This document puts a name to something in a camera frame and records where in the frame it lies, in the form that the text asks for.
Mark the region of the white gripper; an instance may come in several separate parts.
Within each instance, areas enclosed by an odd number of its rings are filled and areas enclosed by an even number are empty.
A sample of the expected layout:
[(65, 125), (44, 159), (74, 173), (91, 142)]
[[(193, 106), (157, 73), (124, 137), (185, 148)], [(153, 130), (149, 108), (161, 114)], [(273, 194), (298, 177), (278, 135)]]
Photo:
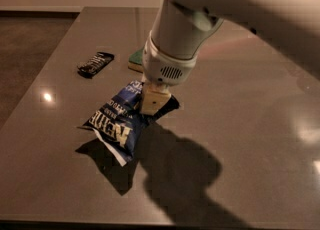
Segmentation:
[(186, 59), (162, 51), (152, 38), (152, 32), (149, 32), (142, 53), (143, 73), (149, 82), (143, 84), (140, 112), (145, 115), (156, 114), (171, 98), (168, 86), (185, 82), (196, 60), (197, 51), (193, 51)]

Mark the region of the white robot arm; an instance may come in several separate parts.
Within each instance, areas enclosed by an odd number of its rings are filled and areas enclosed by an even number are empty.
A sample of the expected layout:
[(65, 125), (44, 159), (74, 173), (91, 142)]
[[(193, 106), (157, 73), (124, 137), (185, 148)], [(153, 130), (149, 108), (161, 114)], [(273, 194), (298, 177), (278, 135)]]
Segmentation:
[(317, 76), (320, 0), (163, 0), (146, 41), (140, 110), (156, 114), (225, 20), (241, 25)]

